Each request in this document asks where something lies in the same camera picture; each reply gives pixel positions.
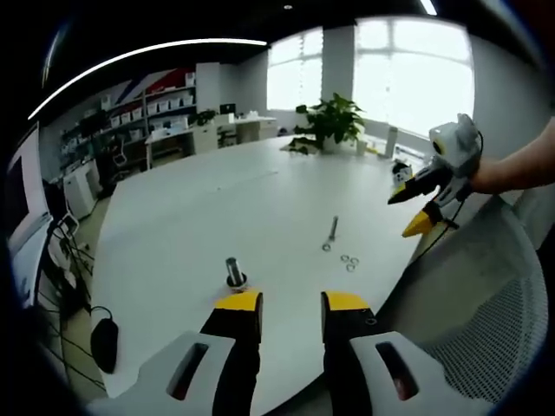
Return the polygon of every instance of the shelf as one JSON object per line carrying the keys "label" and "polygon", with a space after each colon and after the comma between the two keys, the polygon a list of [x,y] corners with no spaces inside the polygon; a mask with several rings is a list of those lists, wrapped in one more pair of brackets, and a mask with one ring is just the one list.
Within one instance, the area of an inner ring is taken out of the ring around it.
{"label": "shelf", "polygon": [[178,88],[173,88],[173,89],[165,89],[164,91],[158,91],[156,93],[147,94],[146,97],[148,99],[148,98],[152,98],[152,97],[157,97],[159,95],[177,93],[179,91],[186,91],[187,89],[193,89],[193,88],[196,88],[196,87],[193,85],[192,87],[178,87]]}
{"label": "shelf", "polygon": [[115,131],[123,128],[123,127],[128,127],[128,126],[131,126],[132,124],[138,123],[139,121],[143,121],[144,119],[145,119],[144,117],[141,117],[137,120],[131,120],[128,123],[120,124],[117,127],[111,127],[108,130],[104,130],[103,132],[100,132],[99,135],[104,135],[104,134],[109,134],[109,133],[115,132]]}
{"label": "shelf", "polygon": [[165,115],[165,114],[172,113],[172,112],[178,112],[180,110],[185,110],[185,109],[194,108],[194,107],[197,107],[197,105],[196,104],[191,104],[191,105],[188,105],[188,106],[181,106],[181,107],[177,107],[177,108],[171,108],[171,109],[166,110],[166,111],[162,111],[162,112],[158,112],[156,114],[148,115],[147,117],[149,119],[152,119],[154,117],[160,117],[161,115]]}
{"label": "shelf", "polygon": [[[177,87],[173,89],[165,89],[163,91],[158,91],[156,93],[147,94],[145,95],[145,97],[149,99],[149,98],[158,97],[165,94],[178,93],[179,91],[186,91],[187,89],[194,89],[194,88],[196,88],[196,86],[193,85],[192,87]],[[112,112],[114,110],[117,110],[118,108],[122,108],[130,104],[134,104],[135,102],[140,102],[141,100],[142,100],[142,96],[138,98],[133,98],[131,101],[126,101],[126,102],[122,102],[121,104],[116,104],[115,106],[109,108],[107,112]]]}

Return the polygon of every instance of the desk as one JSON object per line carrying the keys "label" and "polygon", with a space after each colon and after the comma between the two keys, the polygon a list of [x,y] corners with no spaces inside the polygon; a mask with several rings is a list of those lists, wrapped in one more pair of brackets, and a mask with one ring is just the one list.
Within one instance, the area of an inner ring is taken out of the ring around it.
{"label": "desk", "polygon": [[171,139],[173,137],[185,136],[193,132],[192,128],[187,128],[186,130],[170,130],[166,134],[161,136],[153,136],[150,134],[145,140],[145,146],[147,147],[147,169],[151,169],[153,165],[153,143],[160,143],[163,140]]}
{"label": "desk", "polygon": [[[392,162],[354,149],[280,151],[289,141],[227,147],[118,184],[92,280],[93,304],[110,308],[120,326],[115,371],[103,375],[109,396],[131,387],[140,365],[170,341],[201,329],[230,294],[228,257],[264,292],[252,414],[279,406],[323,371],[322,290],[357,293],[375,312],[385,303],[419,240],[402,231],[428,198],[387,205]],[[324,252],[334,215],[336,241]],[[355,272],[342,254],[360,259]]]}
{"label": "desk", "polygon": [[193,135],[194,153],[205,153],[218,149],[217,127],[236,127],[238,129],[238,137],[241,143],[258,141],[267,139],[269,136],[274,137],[278,134],[276,125],[277,119],[272,117],[253,117],[249,119],[235,119],[233,123],[217,123],[207,124],[204,126],[193,126],[186,130],[168,129],[161,136],[150,134],[145,141],[147,147],[147,169],[151,169],[153,164],[152,144],[159,143],[166,139],[182,135]]}
{"label": "desk", "polygon": [[278,119],[273,117],[235,119],[233,123],[218,124],[218,127],[237,128],[239,143],[266,140],[278,135]]}

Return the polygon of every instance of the white box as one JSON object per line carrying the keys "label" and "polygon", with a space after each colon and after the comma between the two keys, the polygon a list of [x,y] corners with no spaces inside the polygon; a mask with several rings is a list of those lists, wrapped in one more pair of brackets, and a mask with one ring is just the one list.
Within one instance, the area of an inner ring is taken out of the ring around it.
{"label": "white box", "polygon": [[112,107],[112,97],[110,95],[104,95],[101,98],[101,109],[109,110]]}
{"label": "white box", "polygon": [[139,120],[142,118],[142,107],[133,110],[133,120]]}
{"label": "white box", "polygon": [[153,127],[153,130],[161,130],[164,126],[164,123],[161,121],[154,121],[150,124]]}
{"label": "white box", "polygon": [[217,114],[214,117],[214,123],[217,126],[222,126],[224,124],[232,124],[235,122],[235,114]]}
{"label": "white box", "polygon": [[131,122],[131,113],[123,113],[121,115],[121,124],[126,124]]}
{"label": "white box", "polygon": [[195,73],[194,72],[187,72],[185,74],[185,86],[186,87],[194,87],[195,83]]}
{"label": "white box", "polygon": [[175,108],[181,107],[181,97],[172,98],[170,100],[170,108],[174,110]]}
{"label": "white box", "polygon": [[129,135],[131,136],[131,140],[140,140],[142,137],[142,131],[139,128],[135,128],[134,130],[129,131]]}
{"label": "white box", "polygon": [[165,111],[170,109],[170,101],[168,100],[163,100],[163,101],[159,101],[158,102],[158,111],[160,111],[161,113],[164,113]]}
{"label": "white box", "polygon": [[110,122],[112,123],[112,127],[118,127],[121,124],[120,116],[116,115],[115,117],[112,117]]}
{"label": "white box", "polygon": [[183,105],[184,106],[191,106],[193,104],[193,96],[192,95],[185,95],[183,97]]}
{"label": "white box", "polygon": [[153,115],[158,113],[158,103],[157,102],[151,102],[150,104],[147,105],[147,114],[148,115]]}

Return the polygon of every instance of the window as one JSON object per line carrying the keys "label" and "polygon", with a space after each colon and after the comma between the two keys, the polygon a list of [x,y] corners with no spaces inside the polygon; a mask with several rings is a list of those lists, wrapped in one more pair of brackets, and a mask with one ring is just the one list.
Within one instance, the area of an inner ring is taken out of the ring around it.
{"label": "window", "polygon": [[418,18],[371,18],[356,27],[353,97],[365,118],[428,136],[473,114],[470,42],[456,25]]}
{"label": "window", "polygon": [[322,28],[288,37],[271,46],[266,106],[294,110],[314,105],[322,93]]}

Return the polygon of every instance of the green leaves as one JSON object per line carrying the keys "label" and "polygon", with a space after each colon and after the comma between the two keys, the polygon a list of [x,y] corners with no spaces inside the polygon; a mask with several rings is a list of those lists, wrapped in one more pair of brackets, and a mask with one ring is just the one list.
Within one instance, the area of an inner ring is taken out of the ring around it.
{"label": "green leaves", "polygon": [[302,106],[298,106],[295,108],[295,112],[297,114],[307,114],[309,112],[308,108],[303,104]]}
{"label": "green leaves", "polygon": [[358,126],[364,126],[364,120],[358,114],[361,108],[338,93],[334,93],[330,101],[320,100],[320,104],[312,107],[298,106],[295,111],[305,114],[309,124],[308,128],[296,126],[295,134],[314,134],[319,149],[323,148],[326,137],[333,137],[336,143],[356,140]]}

